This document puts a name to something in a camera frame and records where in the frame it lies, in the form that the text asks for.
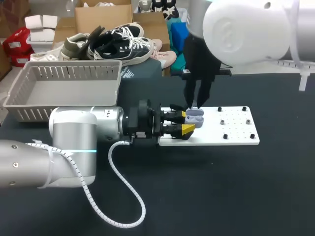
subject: white shoelace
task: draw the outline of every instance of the white shoelace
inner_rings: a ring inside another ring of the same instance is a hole
[[[164,56],[166,56],[167,53],[165,52],[158,52],[156,49],[154,49],[153,54],[151,55],[152,58],[154,59],[162,59]]]
[[[141,11],[141,13],[146,13],[146,12],[153,12],[153,10],[148,10],[148,11],[142,10]]]
[[[114,29],[112,31],[112,34],[115,32],[121,35],[123,40],[130,40],[129,47],[128,47],[129,49],[131,48],[139,49],[139,47],[143,48],[143,46],[146,46],[147,48],[150,49],[149,42],[143,40],[144,39],[143,37],[134,37],[128,27],[119,27],[118,29]]]
[[[143,46],[147,47],[148,49],[150,49],[150,44],[148,41],[144,41],[143,37],[139,37],[139,38],[126,38],[124,40],[130,40],[129,43],[129,49],[133,48],[137,48],[139,49],[139,47],[143,48]]]
[[[165,19],[168,20],[169,16],[172,15],[174,11],[175,11],[175,6],[164,10],[163,13],[167,14],[167,17]]]
[[[154,8],[154,11],[155,11],[155,12],[163,11],[163,7],[155,7],[155,8]]]
[[[112,34],[117,33],[122,36],[122,38],[134,38],[128,27],[119,27],[117,29],[113,29]]]

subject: shoe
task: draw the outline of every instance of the shoe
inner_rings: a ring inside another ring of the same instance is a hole
[[[114,4],[112,4],[111,2],[110,3],[107,3],[107,2],[99,2],[98,4],[96,4],[95,6],[115,6]],[[83,4],[83,7],[89,7],[89,5],[85,2]]]
[[[154,49],[157,50],[158,52],[161,50],[163,43],[161,40],[159,39],[152,39],[153,45],[154,45]]]
[[[176,53],[173,51],[158,52],[157,50],[154,50],[150,57],[161,62],[162,69],[170,67],[177,59]]]
[[[140,0],[138,13],[152,12],[152,0]]]
[[[176,4],[176,0],[164,0],[163,14],[166,20],[179,17],[179,12],[175,4]]]
[[[162,12],[165,0],[152,0],[152,10],[155,12]]]
[[[146,61],[153,53],[154,45],[147,38],[124,37],[95,48],[95,60],[121,60],[123,66]]]
[[[88,42],[89,33],[78,33],[64,41],[61,49],[63,60],[78,60],[80,49]]]
[[[89,44],[89,48],[87,51],[87,56],[89,59],[94,60],[95,48],[98,48],[102,45],[106,45],[111,41],[116,39],[125,38],[125,37],[143,37],[144,30],[141,25],[136,23],[130,23],[127,25],[122,25],[114,28],[106,32],[105,34],[101,34],[96,40],[92,41]]]
[[[40,53],[33,53],[31,54],[30,61],[59,61],[62,60],[63,57],[60,56],[61,49],[63,48],[63,44],[56,49],[47,51],[47,52],[40,52]]]

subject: small gray object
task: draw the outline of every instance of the small gray object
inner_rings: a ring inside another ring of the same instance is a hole
[[[193,107],[192,109],[188,108],[186,110],[186,115],[187,116],[203,116],[205,113],[202,109],[198,109]]]
[[[204,118],[202,116],[187,116],[185,124],[194,124],[196,129],[199,129],[203,125]]]

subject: white breadboard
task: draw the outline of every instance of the white breadboard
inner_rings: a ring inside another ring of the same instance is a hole
[[[246,107],[203,107],[204,123],[200,129],[196,129],[189,140],[173,139],[170,135],[164,135],[159,140],[160,146],[236,146],[236,145],[258,145],[260,140],[252,118],[251,110]]]

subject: black table surface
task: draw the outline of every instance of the black table surface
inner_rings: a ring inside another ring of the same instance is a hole
[[[119,105],[149,98],[184,104],[179,78],[125,80]],[[0,190],[1,236],[311,236],[315,235],[315,80],[299,92],[297,74],[218,77],[206,106],[249,106],[258,146],[119,147],[117,168],[146,204],[144,222],[118,229],[92,210],[81,188]],[[8,116],[1,139],[51,144],[46,124]],[[98,144],[91,193],[100,209],[131,223],[141,208]]]

